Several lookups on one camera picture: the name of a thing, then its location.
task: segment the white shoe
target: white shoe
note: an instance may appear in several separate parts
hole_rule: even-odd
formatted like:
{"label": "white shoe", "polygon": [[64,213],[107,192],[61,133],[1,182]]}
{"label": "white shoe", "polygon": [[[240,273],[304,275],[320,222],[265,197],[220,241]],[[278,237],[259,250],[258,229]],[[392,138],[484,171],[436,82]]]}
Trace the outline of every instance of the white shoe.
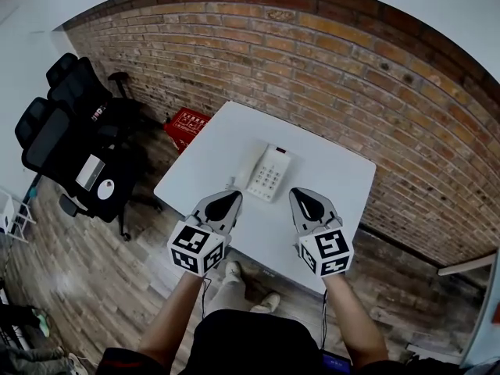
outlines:
{"label": "white shoe", "polygon": [[274,313],[276,311],[279,304],[280,304],[280,295],[278,293],[276,293],[275,291],[272,293],[269,293],[260,303],[260,305],[263,305],[264,307],[269,308],[269,310],[272,313]]}
{"label": "white shoe", "polygon": [[233,275],[241,278],[241,267],[238,261],[229,261],[226,265],[226,277]]}
{"label": "white shoe", "polygon": [[87,370],[84,368],[84,366],[81,365],[81,362],[73,353],[68,354],[68,360],[73,366],[73,368],[71,369],[72,375],[88,375]]}

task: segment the white telephone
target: white telephone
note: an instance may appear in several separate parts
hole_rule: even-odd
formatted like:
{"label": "white telephone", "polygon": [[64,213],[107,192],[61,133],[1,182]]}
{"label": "white telephone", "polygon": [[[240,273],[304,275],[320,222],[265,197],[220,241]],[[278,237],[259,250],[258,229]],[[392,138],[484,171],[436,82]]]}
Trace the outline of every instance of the white telephone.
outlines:
{"label": "white telephone", "polygon": [[286,150],[255,141],[244,157],[234,186],[272,202],[290,161],[291,156]]}

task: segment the sneaker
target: sneaker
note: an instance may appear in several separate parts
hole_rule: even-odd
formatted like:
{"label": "sneaker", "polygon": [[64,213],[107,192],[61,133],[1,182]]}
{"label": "sneaker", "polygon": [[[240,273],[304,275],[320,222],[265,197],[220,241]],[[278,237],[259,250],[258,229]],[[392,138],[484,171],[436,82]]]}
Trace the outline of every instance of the sneaker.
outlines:
{"label": "sneaker", "polygon": [[238,261],[229,261],[226,265],[226,277],[233,275],[234,277],[241,277],[241,267]]}
{"label": "sneaker", "polygon": [[38,325],[38,327],[40,328],[40,330],[44,334],[44,336],[46,338],[48,338],[50,336],[50,330],[48,329],[47,317],[45,316],[45,314],[42,311],[32,309],[31,312],[40,321],[40,324]]}
{"label": "sneaker", "polygon": [[68,354],[68,360],[72,366],[71,375],[88,375],[87,370],[73,353]]}
{"label": "sneaker", "polygon": [[273,293],[269,293],[260,303],[260,305],[268,307],[272,313],[276,311],[279,304],[280,304],[280,295],[275,291]]}

